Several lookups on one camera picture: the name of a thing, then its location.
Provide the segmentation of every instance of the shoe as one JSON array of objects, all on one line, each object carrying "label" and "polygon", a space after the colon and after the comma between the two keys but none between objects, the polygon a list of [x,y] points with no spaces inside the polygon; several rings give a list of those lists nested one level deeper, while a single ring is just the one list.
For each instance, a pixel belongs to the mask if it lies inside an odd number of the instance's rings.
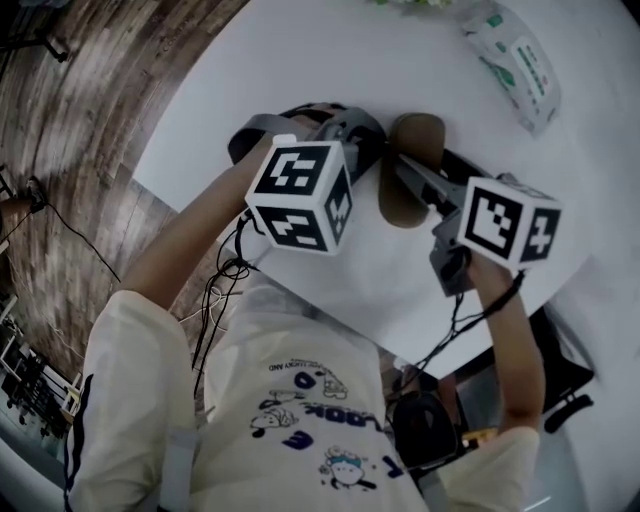
[{"label": "shoe", "polygon": [[415,228],[425,221],[429,212],[396,175],[397,154],[403,153],[439,172],[444,139],[444,122],[431,114],[404,114],[393,123],[389,135],[392,150],[382,158],[378,191],[380,213],[389,224]]}]

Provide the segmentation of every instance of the person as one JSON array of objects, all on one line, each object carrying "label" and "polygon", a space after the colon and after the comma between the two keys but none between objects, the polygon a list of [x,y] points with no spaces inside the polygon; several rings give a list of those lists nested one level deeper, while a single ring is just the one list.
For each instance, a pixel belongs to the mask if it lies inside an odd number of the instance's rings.
[{"label": "person", "polygon": [[[167,310],[245,209],[269,147],[263,138],[181,212],[97,319],[67,443],[67,510],[131,509],[154,490],[159,509],[170,508],[168,496],[198,511],[427,510],[383,432],[375,346],[256,272],[207,359],[207,424],[195,452],[181,448],[189,443],[178,433],[196,424],[193,379],[184,331]],[[512,283],[478,255],[469,276],[483,306]],[[488,323],[501,433],[440,470],[452,510],[520,510],[535,466],[544,374],[520,297]]]}]

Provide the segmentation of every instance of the wooden floor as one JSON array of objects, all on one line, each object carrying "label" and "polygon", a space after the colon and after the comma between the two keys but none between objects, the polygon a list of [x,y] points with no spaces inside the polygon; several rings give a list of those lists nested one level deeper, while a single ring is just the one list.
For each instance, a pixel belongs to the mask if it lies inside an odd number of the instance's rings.
[{"label": "wooden floor", "polygon": [[[191,66],[246,1],[73,0],[53,29],[68,62],[44,48],[11,58],[0,82],[3,174],[14,189],[40,178],[50,202],[119,275],[175,215],[131,180],[145,144]],[[18,220],[5,219],[5,233]],[[116,281],[49,208],[10,243],[19,325],[72,378]],[[183,290],[176,316],[197,310],[211,260]],[[195,338],[198,317],[183,326]]]}]

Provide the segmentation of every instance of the table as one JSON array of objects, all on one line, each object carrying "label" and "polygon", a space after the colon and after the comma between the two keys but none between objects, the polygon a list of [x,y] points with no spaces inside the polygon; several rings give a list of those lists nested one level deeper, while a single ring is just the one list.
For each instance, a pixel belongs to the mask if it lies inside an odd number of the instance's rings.
[{"label": "table", "polygon": [[[626,80],[631,72],[640,83],[637,61],[612,69],[610,56],[640,37],[613,0],[503,3],[538,36],[564,93],[559,117],[537,139],[517,124],[498,84],[446,13],[364,0],[251,0],[177,91],[134,178],[180,211],[229,166],[226,143],[255,113],[340,101],[366,109],[385,128],[403,112],[437,114],[447,125],[449,149],[494,174],[513,172],[564,203],[549,261],[524,282],[531,314],[589,255],[589,227],[597,215],[582,199],[592,195],[601,172],[591,141],[606,137],[624,102],[617,111],[594,106],[596,100],[618,104],[622,92],[632,96]],[[376,169],[355,187],[353,219],[337,257],[268,249],[249,232],[245,257],[259,256],[257,266],[283,286],[385,349],[418,361],[447,333],[453,309],[428,262],[439,219],[431,216],[412,230],[388,225],[378,210]],[[479,310],[475,294],[467,294],[460,317]],[[428,371],[442,377],[489,346],[486,325],[478,325]]]}]

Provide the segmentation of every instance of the packaged wipes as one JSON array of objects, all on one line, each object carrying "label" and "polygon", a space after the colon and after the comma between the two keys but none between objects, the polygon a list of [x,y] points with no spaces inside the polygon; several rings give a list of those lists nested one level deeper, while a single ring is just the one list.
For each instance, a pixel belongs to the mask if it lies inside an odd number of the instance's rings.
[{"label": "packaged wipes", "polygon": [[483,0],[456,16],[480,62],[511,100],[518,120],[540,133],[557,115],[560,85],[531,30],[506,7]]}]

